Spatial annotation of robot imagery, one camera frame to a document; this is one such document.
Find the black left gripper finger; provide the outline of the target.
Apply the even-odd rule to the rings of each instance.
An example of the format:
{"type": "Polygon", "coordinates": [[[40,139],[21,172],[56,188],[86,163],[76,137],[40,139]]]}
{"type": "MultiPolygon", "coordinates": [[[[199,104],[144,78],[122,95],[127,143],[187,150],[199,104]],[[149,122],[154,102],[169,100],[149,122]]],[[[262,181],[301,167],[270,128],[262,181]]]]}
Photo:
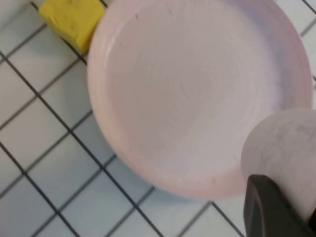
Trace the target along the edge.
{"type": "Polygon", "coordinates": [[[248,177],[243,219],[247,237],[314,237],[316,213],[306,222],[268,176],[248,177]]]}

